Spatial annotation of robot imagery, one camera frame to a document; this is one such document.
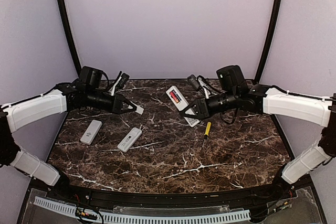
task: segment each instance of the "lavender wall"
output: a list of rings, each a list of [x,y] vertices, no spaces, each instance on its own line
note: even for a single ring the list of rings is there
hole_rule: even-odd
[[[0,104],[76,77],[56,0],[0,0],[0,60]],[[28,125],[14,138],[45,159],[63,118],[51,116]],[[0,223],[16,223],[28,183],[15,169],[0,169]]]
[[[335,42],[335,0],[282,0],[262,82],[307,94],[336,93]],[[296,155],[320,138],[319,126],[284,116],[279,121]],[[328,223],[336,223],[335,174],[335,162],[312,172]]]
[[[131,78],[253,78],[273,0],[66,0],[83,65]]]

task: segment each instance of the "white remote control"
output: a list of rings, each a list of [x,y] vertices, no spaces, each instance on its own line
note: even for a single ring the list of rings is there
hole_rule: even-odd
[[[80,141],[84,144],[91,144],[95,136],[97,135],[100,127],[102,125],[102,122],[93,120],[89,127],[86,129],[84,135],[80,139]]]
[[[177,89],[176,86],[171,86],[166,91],[166,94],[169,96],[170,100],[172,100],[172,102],[175,104],[175,106],[177,107],[179,111],[183,110],[185,107],[189,105],[187,100],[183,97],[183,95]],[[195,112],[192,109],[188,109],[186,111],[186,114],[195,115]],[[190,127],[194,127],[197,123],[200,122],[198,119],[195,119],[195,118],[185,118],[185,119],[190,125]]]
[[[118,144],[118,149],[122,152],[127,152],[129,148],[135,143],[135,141],[141,136],[142,130],[138,128],[133,128],[127,134],[127,136]]]

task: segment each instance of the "white cable tray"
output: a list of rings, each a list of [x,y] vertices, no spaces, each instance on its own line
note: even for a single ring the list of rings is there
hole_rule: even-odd
[[[76,218],[76,205],[61,203],[49,198],[35,197],[34,205],[56,212],[58,214]],[[97,216],[94,211],[86,209],[87,213]],[[216,215],[188,216],[188,217],[151,217],[151,216],[132,216],[120,215],[110,212],[100,211],[104,218],[104,223],[120,224],[225,224],[239,221],[250,220],[250,211],[242,210]]]

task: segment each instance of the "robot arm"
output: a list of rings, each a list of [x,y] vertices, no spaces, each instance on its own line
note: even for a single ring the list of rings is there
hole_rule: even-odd
[[[202,120],[230,109],[241,109],[259,114],[286,115],[325,127],[322,139],[282,167],[274,184],[282,189],[288,188],[307,172],[336,156],[336,94],[332,98],[315,97],[261,84],[249,89],[239,66],[219,69],[217,75],[225,92],[194,100],[180,112],[182,116]],[[195,115],[187,114],[189,109],[193,109]]]
[[[98,89],[103,74],[101,70],[83,67],[79,79],[73,83],[60,83],[44,94],[1,106],[0,165],[13,166],[50,186],[60,183],[61,176],[66,179],[61,171],[16,145],[12,133],[47,116],[83,106],[91,106],[114,114],[136,111],[137,106],[124,96],[109,94],[107,90],[111,86],[107,86],[105,90]],[[119,82],[118,88],[121,89],[124,84],[125,81],[123,84]]]

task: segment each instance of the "marble table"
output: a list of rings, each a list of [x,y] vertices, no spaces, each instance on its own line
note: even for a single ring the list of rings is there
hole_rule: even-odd
[[[218,81],[211,82],[219,88]],[[73,185],[169,194],[269,184],[290,160],[270,116],[239,111],[236,122],[226,125],[217,114],[191,128],[165,93],[172,85],[188,102],[200,96],[186,80],[131,80],[120,93],[142,106],[142,115],[71,111],[48,162],[63,170]],[[103,122],[98,135],[90,146],[80,143],[94,119]],[[208,121],[212,127],[202,147]],[[133,127],[143,134],[123,153],[117,145]]]

